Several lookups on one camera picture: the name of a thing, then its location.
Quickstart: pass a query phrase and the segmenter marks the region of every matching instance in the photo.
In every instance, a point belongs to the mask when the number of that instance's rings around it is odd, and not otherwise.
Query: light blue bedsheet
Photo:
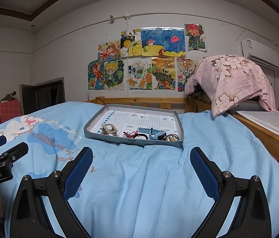
[[[182,114],[182,149],[160,145],[143,148],[85,138],[84,125],[101,107],[67,102],[31,114],[40,120],[18,117],[13,120],[18,123],[0,125],[10,140],[0,147],[0,154],[22,141],[29,146],[28,154],[14,164],[14,178],[0,185],[7,237],[21,178],[26,174],[45,177],[61,170],[84,146],[93,150],[93,163],[69,203],[93,238],[191,237],[213,205],[190,163],[190,151],[196,146],[221,170],[235,177],[258,175],[262,179],[272,235],[278,234],[279,164],[234,117],[224,114],[214,119],[210,111]],[[8,123],[10,131],[4,130]],[[19,129],[26,132],[15,134]],[[53,228],[64,236],[48,200],[44,201]],[[238,201],[234,200],[219,236],[227,232]]]

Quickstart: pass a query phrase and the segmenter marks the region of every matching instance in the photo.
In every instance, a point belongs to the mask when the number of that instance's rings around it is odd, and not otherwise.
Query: wooden bed rail
[[[94,104],[118,104],[118,105],[131,105],[141,104],[143,107],[147,107],[147,104],[159,104],[159,108],[171,110],[172,104],[184,104],[184,112],[190,112],[189,98],[181,97],[120,97],[120,98],[106,98],[96,97],[95,99],[88,100]]]

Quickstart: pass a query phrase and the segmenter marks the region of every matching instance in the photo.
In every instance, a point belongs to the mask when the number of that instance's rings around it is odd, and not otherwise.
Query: red plaid cloth
[[[0,103],[0,124],[21,115],[21,105],[17,99]]]

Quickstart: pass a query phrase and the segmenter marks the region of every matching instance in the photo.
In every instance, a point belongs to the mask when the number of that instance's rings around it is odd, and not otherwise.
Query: pink cloth
[[[188,79],[184,88],[186,95],[193,93],[198,83],[211,100],[213,117],[256,96],[259,96],[262,108],[277,111],[267,77],[260,66],[245,57],[218,55],[205,58]]]

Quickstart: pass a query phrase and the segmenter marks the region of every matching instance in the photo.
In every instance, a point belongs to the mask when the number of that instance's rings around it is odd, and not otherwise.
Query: poster
[[[121,32],[121,57],[133,57],[142,55],[141,30]]]
[[[162,28],[142,28],[141,38],[143,56],[163,55],[164,36]]]
[[[196,57],[192,59],[177,58],[178,92],[184,91],[187,80],[194,74],[201,60]]]
[[[151,58],[130,60],[129,89],[152,90]]]
[[[176,71],[174,57],[152,58],[151,70],[154,76],[154,89],[175,89]]]
[[[99,44],[98,60],[100,62],[117,60],[120,57],[121,57],[120,40],[115,42],[107,42],[104,44]]]
[[[181,57],[186,55],[186,43],[183,28],[163,28],[163,55]]]
[[[205,39],[204,29],[200,24],[185,24],[185,33],[189,36],[190,50],[207,50],[207,42]]]
[[[98,60],[88,65],[88,89],[104,89],[104,63]]]
[[[124,90],[124,63],[122,60],[104,62],[105,90]]]

